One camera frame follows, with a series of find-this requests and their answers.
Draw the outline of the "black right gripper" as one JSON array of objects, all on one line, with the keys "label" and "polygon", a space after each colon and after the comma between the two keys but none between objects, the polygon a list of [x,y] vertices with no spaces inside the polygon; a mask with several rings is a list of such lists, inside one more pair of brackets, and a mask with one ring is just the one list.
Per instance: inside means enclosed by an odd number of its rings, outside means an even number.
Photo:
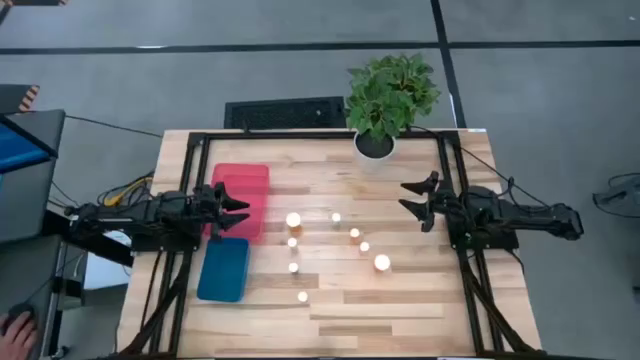
[{"label": "black right gripper", "polygon": [[[400,186],[417,195],[430,194],[437,188],[432,195],[434,211],[445,216],[447,224],[452,227],[455,233],[467,232],[467,211],[454,192],[453,185],[446,180],[439,182],[439,173],[437,171],[432,171],[430,175],[421,182],[404,182],[401,183]],[[430,232],[432,230],[435,215],[429,201],[417,203],[400,199],[399,203],[421,223],[422,232]]]}]

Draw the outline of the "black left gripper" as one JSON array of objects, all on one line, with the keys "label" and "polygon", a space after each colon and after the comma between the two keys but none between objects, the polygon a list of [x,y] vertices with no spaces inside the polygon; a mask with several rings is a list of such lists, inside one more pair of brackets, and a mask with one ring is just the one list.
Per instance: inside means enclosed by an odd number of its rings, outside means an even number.
[{"label": "black left gripper", "polygon": [[213,186],[196,186],[193,188],[193,195],[197,213],[202,223],[209,225],[209,234],[212,239],[220,239],[220,230],[228,231],[250,217],[246,213],[222,213],[222,209],[236,211],[250,206],[247,202],[233,199],[223,182],[217,182]]}]

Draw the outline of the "translucent red plastic bin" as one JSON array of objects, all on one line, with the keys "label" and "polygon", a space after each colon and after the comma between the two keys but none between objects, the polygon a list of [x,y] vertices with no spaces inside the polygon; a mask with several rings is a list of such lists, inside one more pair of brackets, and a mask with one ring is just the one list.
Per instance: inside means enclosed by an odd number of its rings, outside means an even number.
[{"label": "translucent red plastic bin", "polygon": [[269,168],[266,165],[218,163],[215,165],[211,185],[223,182],[227,193],[236,200],[249,204],[239,213],[249,217],[228,231],[219,231],[223,238],[244,238],[251,245],[262,242],[269,193]]}]

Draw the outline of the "blue plastic bin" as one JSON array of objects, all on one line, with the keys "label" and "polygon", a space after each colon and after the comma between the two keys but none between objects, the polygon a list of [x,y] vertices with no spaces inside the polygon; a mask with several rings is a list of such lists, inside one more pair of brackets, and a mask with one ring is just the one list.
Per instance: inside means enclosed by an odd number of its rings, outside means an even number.
[{"label": "blue plastic bin", "polygon": [[240,302],[246,288],[249,260],[247,239],[210,240],[201,268],[197,298],[225,303]]}]

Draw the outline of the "white plant pot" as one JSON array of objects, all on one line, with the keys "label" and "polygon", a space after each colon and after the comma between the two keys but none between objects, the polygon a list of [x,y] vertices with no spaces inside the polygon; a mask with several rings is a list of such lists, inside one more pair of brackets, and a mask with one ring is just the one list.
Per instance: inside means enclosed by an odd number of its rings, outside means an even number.
[{"label": "white plant pot", "polygon": [[371,160],[388,158],[394,151],[396,139],[389,135],[375,138],[370,132],[357,133],[354,136],[354,147],[358,154]]}]

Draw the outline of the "green leafy plant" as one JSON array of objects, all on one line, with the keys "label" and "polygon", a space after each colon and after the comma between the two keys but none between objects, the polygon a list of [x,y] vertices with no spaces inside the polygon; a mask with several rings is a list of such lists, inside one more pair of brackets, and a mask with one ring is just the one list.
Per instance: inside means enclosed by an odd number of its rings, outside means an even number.
[{"label": "green leafy plant", "polygon": [[372,58],[348,73],[346,125],[376,142],[397,137],[418,116],[430,115],[441,95],[431,79],[434,69],[420,53]]}]

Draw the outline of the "black keyboard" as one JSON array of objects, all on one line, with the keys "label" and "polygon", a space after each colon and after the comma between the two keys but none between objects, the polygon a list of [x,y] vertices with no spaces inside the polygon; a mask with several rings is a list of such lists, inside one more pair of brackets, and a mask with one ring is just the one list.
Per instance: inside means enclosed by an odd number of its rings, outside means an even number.
[{"label": "black keyboard", "polygon": [[225,129],[255,131],[345,127],[344,98],[340,96],[225,104]]}]

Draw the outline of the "grey desk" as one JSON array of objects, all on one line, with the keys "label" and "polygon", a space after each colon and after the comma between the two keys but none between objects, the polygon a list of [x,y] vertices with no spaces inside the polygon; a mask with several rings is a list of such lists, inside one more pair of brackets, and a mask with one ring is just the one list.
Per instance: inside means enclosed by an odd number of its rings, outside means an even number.
[{"label": "grey desk", "polygon": [[57,350],[59,295],[53,288],[66,251],[59,237],[43,234],[54,168],[48,162],[0,179],[0,315],[23,302],[35,309],[38,338],[29,360]]}]

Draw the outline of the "monitor with blue screen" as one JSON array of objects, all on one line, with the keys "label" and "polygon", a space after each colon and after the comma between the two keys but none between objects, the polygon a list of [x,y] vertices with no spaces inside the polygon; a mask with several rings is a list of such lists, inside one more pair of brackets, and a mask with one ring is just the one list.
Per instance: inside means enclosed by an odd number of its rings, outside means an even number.
[{"label": "monitor with blue screen", "polygon": [[66,113],[0,113],[0,175],[56,160]]}]

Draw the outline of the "black computer mouse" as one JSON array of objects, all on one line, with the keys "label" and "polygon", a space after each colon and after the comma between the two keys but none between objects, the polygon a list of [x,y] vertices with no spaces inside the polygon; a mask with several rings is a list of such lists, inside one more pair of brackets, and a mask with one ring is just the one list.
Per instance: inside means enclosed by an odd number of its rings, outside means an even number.
[{"label": "black computer mouse", "polygon": [[12,323],[23,313],[28,313],[27,320],[35,318],[36,311],[33,305],[28,302],[18,303],[12,306],[7,313],[6,320],[2,326],[0,326],[0,335],[5,336]]}]

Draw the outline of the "person's hand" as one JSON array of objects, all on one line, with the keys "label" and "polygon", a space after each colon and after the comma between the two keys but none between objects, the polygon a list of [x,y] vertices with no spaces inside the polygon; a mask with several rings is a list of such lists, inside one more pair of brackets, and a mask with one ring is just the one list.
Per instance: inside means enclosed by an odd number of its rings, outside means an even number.
[{"label": "person's hand", "polygon": [[27,360],[36,341],[35,320],[23,312],[0,334],[0,360]]}]

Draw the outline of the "black metal table frame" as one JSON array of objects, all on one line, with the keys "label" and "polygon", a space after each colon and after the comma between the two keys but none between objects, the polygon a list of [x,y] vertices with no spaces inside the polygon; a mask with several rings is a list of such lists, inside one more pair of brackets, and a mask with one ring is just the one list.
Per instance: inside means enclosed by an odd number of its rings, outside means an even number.
[{"label": "black metal table frame", "polygon": [[[399,203],[400,184],[430,172],[449,176],[456,190],[479,185],[501,190],[484,131],[449,131],[442,140],[412,133],[386,161],[359,158],[353,136],[337,129],[246,134],[224,130],[168,131],[153,188],[172,190],[182,180],[209,180],[218,163],[263,164],[270,194],[262,242],[251,248],[247,289],[235,304],[200,300],[196,288],[204,255],[193,255],[182,308],[171,308],[154,338],[179,357],[362,357],[471,355],[505,349],[496,325],[469,301],[459,264],[470,260],[488,282],[510,324],[531,346],[540,338],[521,266],[510,254],[484,249],[457,252],[445,220],[422,232]],[[292,236],[288,213],[302,218]],[[340,213],[341,226],[331,215]],[[357,228],[370,255],[350,241]],[[298,251],[287,246],[298,240]],[[374,257],[391,269],[376,273]],[[292,275],[288,265],[299,264]],[[298,301],[305,291],[307,303]]]}]

